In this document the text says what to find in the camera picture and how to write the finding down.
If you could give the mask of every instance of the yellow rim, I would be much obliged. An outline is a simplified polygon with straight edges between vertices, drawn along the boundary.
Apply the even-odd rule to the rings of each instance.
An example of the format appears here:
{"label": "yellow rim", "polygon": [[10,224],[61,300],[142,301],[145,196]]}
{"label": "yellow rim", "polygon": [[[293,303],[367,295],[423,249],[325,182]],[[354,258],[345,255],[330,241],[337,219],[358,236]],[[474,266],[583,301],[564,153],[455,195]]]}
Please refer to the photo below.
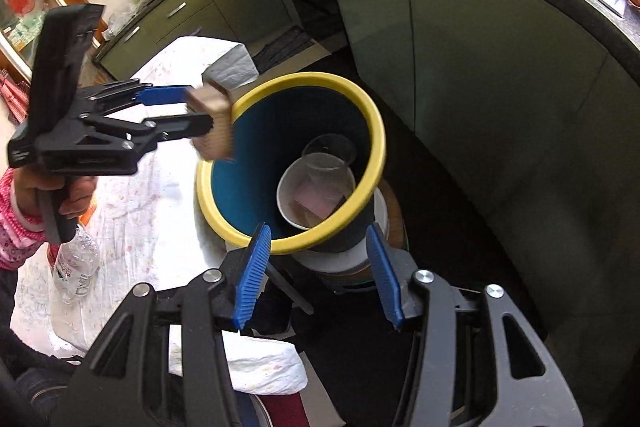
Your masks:
{"label": "yellow rim", "polygon": [[[378,108],[369,98],[369,95],[362,89],[347,79],[335,74],[294,73],[270,80],[251,90],[234,104],[231,115],[232,121],[236,121],[242,113],[254,105],[254,103],[267,96],[284,89],[289,89],[290,87],[298,86],[327,87],[343,94],[351,100],[367,121],[371,140],[371,151],[369,154],[369,162],[367,163],[362,179],[347,201],[336,210],[334,214],[311,230],[306,230],[305,232],[284,239],[274,239],[271,242],[271,253],[274,255],[306,250],[306,248],[322,243],[322,241],[327,240],[343,229],[360,213],[365,204],[367,204],[367,201],[369,201],[373,190],[382,177],[382,169],[385,165],[385,127],[382,123]],[[209,226],[220,237],[233,245],[238,245],[238,247],[246,247],[251,238],[232,227],[216,206],[211,190],[212,168],[213,162],[200,160],[196,171],[198,202],[200,203],[204,217],[207,219]]]}

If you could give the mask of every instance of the clear plastic cup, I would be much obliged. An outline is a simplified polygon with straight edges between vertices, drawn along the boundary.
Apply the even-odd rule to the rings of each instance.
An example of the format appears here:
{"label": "clear plastic cup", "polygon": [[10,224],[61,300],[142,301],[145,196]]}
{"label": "clear plastic cup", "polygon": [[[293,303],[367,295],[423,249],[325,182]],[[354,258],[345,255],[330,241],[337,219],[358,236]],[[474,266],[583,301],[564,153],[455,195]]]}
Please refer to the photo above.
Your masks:
{"label": "clear plastic cup", "polygon": [[307,144],[302,152],[309,179],[319,194],[339,204],[353,192],[349,167],[356,159],[356,148],[342,134],[322,134]]}

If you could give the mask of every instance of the human hand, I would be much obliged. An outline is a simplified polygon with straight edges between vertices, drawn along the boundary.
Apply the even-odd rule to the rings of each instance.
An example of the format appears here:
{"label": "human hand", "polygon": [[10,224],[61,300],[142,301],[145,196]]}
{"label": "human hand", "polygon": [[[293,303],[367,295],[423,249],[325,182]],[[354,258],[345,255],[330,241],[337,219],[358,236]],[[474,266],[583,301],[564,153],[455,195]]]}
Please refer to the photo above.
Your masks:
{"label": "human hand", "polygon": [[[69,186],[69,197],[62,202],[60,214],[71,219],[85,213],[91,202],[98,178],[96,176],[80,176]],[[36,165],[27,165],[14,171],[15,199],[20,211],[28,216],[39,216],[40,208],[36,197],[36,188],[40,190],[56,190],[65,185],[64,176],[49,174]]]}

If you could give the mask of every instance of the pink sleeve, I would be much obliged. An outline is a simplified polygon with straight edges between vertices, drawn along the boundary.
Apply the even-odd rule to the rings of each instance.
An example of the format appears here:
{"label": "pink sleeve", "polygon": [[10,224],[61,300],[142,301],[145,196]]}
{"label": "pink sleeve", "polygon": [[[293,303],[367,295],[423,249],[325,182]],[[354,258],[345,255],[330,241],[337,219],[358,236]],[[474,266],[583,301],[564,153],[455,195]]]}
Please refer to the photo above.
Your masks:
{"label": "pink sleeve", "polygon": [[[14,170],[7,169],[0,178],[0,269],[17,270],[44,243],[44,232],[31,232],[23,227],[11,205]],[[36,217],[22,216],[32,225],[42,223]]]}

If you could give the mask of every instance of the red cloth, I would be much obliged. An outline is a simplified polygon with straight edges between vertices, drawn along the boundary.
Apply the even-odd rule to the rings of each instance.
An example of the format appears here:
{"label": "red cloth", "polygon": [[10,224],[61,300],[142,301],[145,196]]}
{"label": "red cloth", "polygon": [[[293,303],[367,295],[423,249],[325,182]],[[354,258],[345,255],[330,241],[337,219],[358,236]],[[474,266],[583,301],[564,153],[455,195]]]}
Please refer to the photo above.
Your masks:
{"label": "red cloth", "polygon": [[29,97],[24,89],[13,83],[7,70],[0,70],[0,95],[14,118],[22,123],[27,118]]}
{"label": "red cloth", "polygon": [[309,427],[300,393],[260,396],[273,427]]}
{"label": "red cloth", "polygon": [[[17,270],[44,241],[44,232],[30,232],[22,227],[11,204],[14,170],[7,169],[0,178],[0,269]],[[42,221],[32,216],[23,218],[33,225]]]}

